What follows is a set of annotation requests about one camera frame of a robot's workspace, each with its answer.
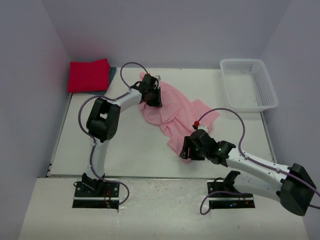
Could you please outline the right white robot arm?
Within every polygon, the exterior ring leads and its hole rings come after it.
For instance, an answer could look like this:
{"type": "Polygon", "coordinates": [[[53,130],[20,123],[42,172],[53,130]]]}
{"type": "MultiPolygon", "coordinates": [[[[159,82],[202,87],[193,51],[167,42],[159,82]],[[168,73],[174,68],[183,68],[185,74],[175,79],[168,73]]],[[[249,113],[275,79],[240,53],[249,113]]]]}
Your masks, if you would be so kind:
{"type": "Polygon", "coordinates": [[[233,143],[215,141],[204,129],[184,137],[179,156],[184,160],[209,160],[215,165],[232,168],[224,179],[224,194],[232,192],[240,196],[253,194],[269,198],[297,216],[305,216],[317,189],[303,166],[254,159],[233,143]]]}

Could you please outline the pink t shirt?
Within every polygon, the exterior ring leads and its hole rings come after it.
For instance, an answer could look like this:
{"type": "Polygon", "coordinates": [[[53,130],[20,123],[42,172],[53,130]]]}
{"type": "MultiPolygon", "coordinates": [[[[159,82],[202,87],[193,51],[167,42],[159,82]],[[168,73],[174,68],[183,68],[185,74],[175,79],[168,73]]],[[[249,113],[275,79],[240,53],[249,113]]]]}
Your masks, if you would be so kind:
{"type": "Polygon", "coordinates": [[[179,155],[183,149],[184,137],[194,131],[193,124],[210,108],[200,99],[189,101],[178,89],[160,81],[162,107],[151,107],[145,102],[138,108],[144,119],[159,126],[162,133],[169,137],[167,145],[179,155]]]}

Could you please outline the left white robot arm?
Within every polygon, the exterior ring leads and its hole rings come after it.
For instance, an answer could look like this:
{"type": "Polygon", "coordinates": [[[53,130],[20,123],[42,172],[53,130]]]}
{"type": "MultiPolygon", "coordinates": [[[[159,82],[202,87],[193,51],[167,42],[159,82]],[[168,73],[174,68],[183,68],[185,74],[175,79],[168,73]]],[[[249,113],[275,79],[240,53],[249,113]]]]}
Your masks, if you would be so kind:
{"type": "Polygon", "coordinates": [[[91,99],[95,101],[84,133],[92,138],[92,150],[81,181],[90,189],[96,190],[102,185],[105,176],[107,148],[118,130],[120,114],[140,103],[161,108],[160,78],[146,74],[141,81],[129,87],[129,92],[114,100],[103,95],[93,96],[91,99]]]}

